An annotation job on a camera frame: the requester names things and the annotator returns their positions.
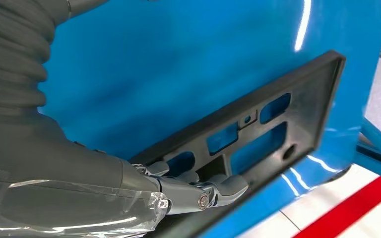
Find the round hole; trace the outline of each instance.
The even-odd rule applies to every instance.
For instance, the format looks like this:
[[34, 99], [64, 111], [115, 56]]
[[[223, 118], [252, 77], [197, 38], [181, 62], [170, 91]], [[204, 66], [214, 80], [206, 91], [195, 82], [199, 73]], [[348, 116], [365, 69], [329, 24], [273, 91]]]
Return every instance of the round hole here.
[[249, 123], [249, 121], [251, 121], [251, 116], [247, 116], [247, 117], [245, 118], [245, 123]]
[[296, 151], [296, 145], [294, 144], [294, 145], [290, 146], [290, 148], [288, 148], [284, 152], [283, 160], [289, 159], [294, 154], [295, 151]]

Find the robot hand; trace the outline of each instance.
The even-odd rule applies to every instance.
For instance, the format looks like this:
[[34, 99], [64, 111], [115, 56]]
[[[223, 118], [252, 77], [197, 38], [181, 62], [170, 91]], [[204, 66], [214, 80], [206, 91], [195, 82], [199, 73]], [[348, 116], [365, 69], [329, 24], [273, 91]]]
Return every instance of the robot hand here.
[[166, 174], [170, 169], [165, 162], [156, 162], [146, 167], [133, 165], [149, 180], [159, 184], [159, 191], [169, 200], [167, 214], [203, 211], [210, 207], [228, 205], [241, 197], [248, 189], [248, 183], [239, 175], [227, 177], [215, 175], [206, 182], [199, 182], [196, 172], [187, 171], [178, 177]]

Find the red stripe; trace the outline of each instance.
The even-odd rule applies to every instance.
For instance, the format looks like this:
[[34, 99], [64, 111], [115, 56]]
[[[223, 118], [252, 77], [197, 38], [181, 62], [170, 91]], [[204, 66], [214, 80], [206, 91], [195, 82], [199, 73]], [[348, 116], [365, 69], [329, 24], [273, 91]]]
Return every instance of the red stripe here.
[[381, 177], [338, 204], [293, 238], [335, 238], [381, 203]]

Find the blue car body panel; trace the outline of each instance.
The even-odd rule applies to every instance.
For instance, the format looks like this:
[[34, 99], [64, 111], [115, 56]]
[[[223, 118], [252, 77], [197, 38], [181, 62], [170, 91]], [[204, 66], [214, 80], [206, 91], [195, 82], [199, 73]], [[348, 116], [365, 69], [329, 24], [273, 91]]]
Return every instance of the blue car body panel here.
[[129, 159], [328, 50], [345, 55], [320, 148], [203, 235], [234, 237], [352, 163], [380, 48], [381, 0], [112, 0], [58, 28], [41, 111]]

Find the gray protective sleeve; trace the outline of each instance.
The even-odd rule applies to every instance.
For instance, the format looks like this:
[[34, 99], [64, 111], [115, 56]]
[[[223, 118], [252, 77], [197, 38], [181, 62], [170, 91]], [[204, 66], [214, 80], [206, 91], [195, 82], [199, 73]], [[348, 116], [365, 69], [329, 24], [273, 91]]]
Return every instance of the gray protective sleeve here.
[[37, 89], [47, 78], [42, 64], [68, 13], [66, 0], [0, 0], [0, 181], [157, 191], [128, 162], [70, 142], [56, 121], [37, 112], [46, 103]]

